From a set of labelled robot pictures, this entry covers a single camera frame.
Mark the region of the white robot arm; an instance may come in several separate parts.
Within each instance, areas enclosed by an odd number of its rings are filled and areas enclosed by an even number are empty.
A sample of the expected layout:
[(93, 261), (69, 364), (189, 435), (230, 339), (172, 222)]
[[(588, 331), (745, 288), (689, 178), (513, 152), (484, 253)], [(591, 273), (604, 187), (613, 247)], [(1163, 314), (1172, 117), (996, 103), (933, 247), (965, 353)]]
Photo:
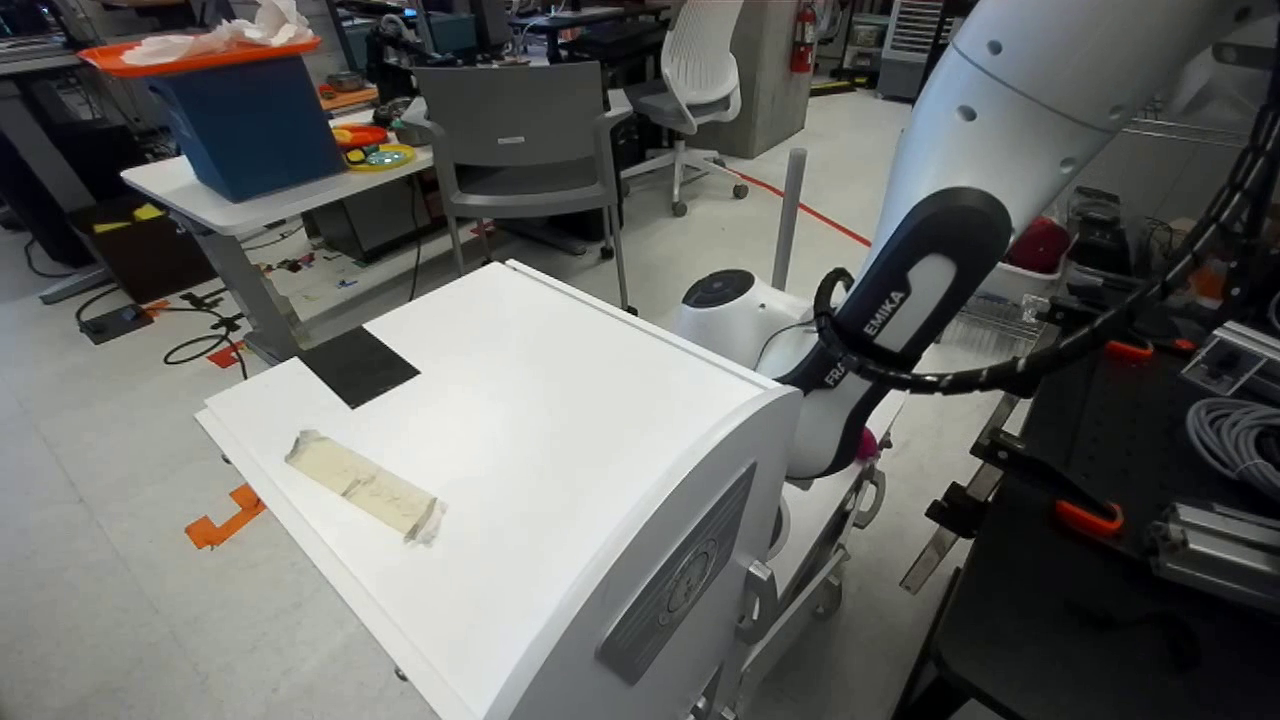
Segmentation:
[(919, 356), (1089, 160), (1211, 46), (1270, 18), (1277, 0), (974, 0), (895, 141), (862, 264), (809, 295), (721, 270), (692, 280), (669, 330), (797, 396), (775, 435), (792, 481), (846, 467), (890, 392), (967, 396), (1050, 372), (1114, 320), (989, 370), (928, 372)]

